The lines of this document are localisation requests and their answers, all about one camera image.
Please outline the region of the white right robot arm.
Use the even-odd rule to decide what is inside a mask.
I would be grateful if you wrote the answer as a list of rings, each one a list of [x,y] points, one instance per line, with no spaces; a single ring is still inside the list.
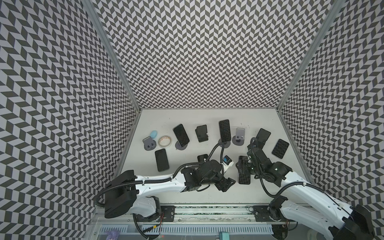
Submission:
[[[292,220],[322,234],[327,240],[372,240],[375,237],[372,215],[363,206],[351,206],[304,180],[282,162],[272,163],[260,147],[258,138],[248,146],[248,158],[256,178],[279,187],[267,207],[273,221]]]

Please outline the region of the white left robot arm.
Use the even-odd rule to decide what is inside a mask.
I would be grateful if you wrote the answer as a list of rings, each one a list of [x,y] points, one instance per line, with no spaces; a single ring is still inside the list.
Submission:
[[[95,195],[94,204],[105,210],[107,219],[131,213],[153,221],[162,214],[157,194],[202,192],[211,185],[224,193],[236,182],[225,177],[234,162],[224,154],[219,161],[211,157],[209,154],[202,162],[183,164],[170,175],[145,177],[125,171]]]

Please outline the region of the purple round stand purple phone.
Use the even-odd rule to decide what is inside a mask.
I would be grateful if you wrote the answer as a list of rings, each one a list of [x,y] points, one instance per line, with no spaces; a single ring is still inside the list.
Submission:
[[[227,149],[227,148],[231,145],[231,143],[232,143],[231,141],[224,142],[224,148]]]

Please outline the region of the clear packing tape roll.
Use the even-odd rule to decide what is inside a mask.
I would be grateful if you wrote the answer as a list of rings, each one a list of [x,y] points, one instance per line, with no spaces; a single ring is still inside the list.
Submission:
[[[158,140],[158,144],[162,148],[166,148],[172,144],[172,138],[170,136],[162,136]]]

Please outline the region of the light blue earbuds case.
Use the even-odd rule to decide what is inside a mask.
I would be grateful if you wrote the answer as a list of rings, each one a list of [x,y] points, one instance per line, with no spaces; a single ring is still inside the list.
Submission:
[[[153,131],[151,131],[151,133],[150,133],[150,137],[151,137],[152,139],[155,139],[155,138],[157,137],[157,135],[158,135],[158,131],[156,131],[156,130],[153,130]]]

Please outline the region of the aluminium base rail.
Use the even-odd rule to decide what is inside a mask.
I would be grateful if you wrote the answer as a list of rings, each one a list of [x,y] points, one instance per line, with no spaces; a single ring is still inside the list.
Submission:
[[[264,204],[166,204],[162,215],[150,222],[143,217],[134,218],[124,214],[114,219],[106,219],[102,209],[96,210],[84,235],[86,240],[101,239],[103,235],[115,234],[158,238],[172,236],[219,236],[230,235],[273,235],[280,228],[289,231],[297,228],[293,220],[273,221]]]

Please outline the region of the aluminium corner post right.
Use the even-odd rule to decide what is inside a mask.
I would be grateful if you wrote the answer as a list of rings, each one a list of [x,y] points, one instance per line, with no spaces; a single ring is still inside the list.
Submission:
[[[334,1],[332,4],[332,7],[329,11],[329,13],[326,15],[324,22],[319,28],[319,31],[317,32],[313,42],[311,43],[307,53],[305,54],[301,64],[299,65],[298,70],[296,71],[294,77],[292,78],[290,84],[288,85],[285,93],[283,94],[278,106],[277,106],[277,112],[281,113],[282,109],[284,108],[284,105],[288,101],[289,97],[293,93],[294,89],[296,88],[299,80],[302,78],[303,74],[305,73],[306,68],[311,62],[311,59],[314,57],[316,51],[318,50],[320,44],[322,43],[323,39],[326,37],[330,27],[334,23],[336,17],[338,16],[339,12],[342,10],[343,5],[346,1]]]

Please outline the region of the aluminium corner post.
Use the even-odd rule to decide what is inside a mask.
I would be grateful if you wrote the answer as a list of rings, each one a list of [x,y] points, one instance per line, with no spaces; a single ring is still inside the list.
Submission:
[[[288,101],[289,97],[293,93],[294,89],[296,88],[299,80],[302,78],[303,74],[305,73],[306,68],[311,62],[311,59],[314,57],[316,51],[318,50],[320,44],[322,43],[323,39],[326,37],[330,27],[334,23],[336,17],[338,16],[339,12],[342,10],[343,5],[346,1],[334,1],[332,4],[332,7],[329,11],[329,13],[326,15],[324,22],[319,28],[319,31],[317,32],[313,42],[311,43],[307,53],[305,54],[301,64],[299,65],[298,70],[296,71],[294,77],[292,78],[290,84],[288,85],[285,93],[283,94],[278,106],[277,106],[277,112],[281,113],[282,109],[284,108],[284,105]]]
[[[141,108],[136,100],[136,97],[130,87],[130,84],[129,84],[129,81],[124,73],[124,70],[123,68],[121,67],[120,65],[120,62],[117,58],[117,55],[111,45],[111,41],[110,39],[108,38],[106,32],[105,32],[105,29],[103,28],[103,25],[100,21],[100,18],[97,14],[97,11],[95,10],[94,8],[94,5],[93,5],[93,1],[89,1],[89,0],[84,0],[82,1],[82,4],[84,6],[84,9],[85,11],[87,12],[88,16],[89,16],[89,19],[90,21],[92,22],[104,48],[105,48],[105,51],[106,53],[108,54],[110,60],[111,60],[111,63],[112,65],[114,66],[118,76],[119,76],[119,79],[122,83],[122,85],[124,86],[130,100],[132,101],[132,104],[134,106],[134,109],[137,111],[137,112],[140,112]]]

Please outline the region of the aluminium corner post left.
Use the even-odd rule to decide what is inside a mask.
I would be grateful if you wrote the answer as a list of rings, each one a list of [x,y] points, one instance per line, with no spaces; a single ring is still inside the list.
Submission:
[[[122,85],[124,86],[130,100],[132,101],[132,104],[134,106],[134,109],[137,111],[137,112],[140,112],[141,108],[136,100],[136,97],[130,87],[130,84],[129,84],[129,81],[124,73],[124,70],[123,68],[121,67],[120,65],[120,62],[117,58],[117,55],[111,45],[111,41],[110,39],[108,38],[106,32],[105,32],[105,29],[103,28],[103,25],[100,21],[100,18],[97,14],[97,11],[95,10],[94,8],[94,5],[93,5],[93,1],[89,1],[89,0],[84,0],[82,1],[82,4],[84,6],[84,9],[85,11],[87,12],[88,16],[89,16],[89,19],[90,21],[92,22],[104,48],[105,48],[105,51],[106,53],[108,54],[110,60],[111,60],[111,63],[112,65],[114,66],[118,76],[119,76],[119,79],[122,83]]]

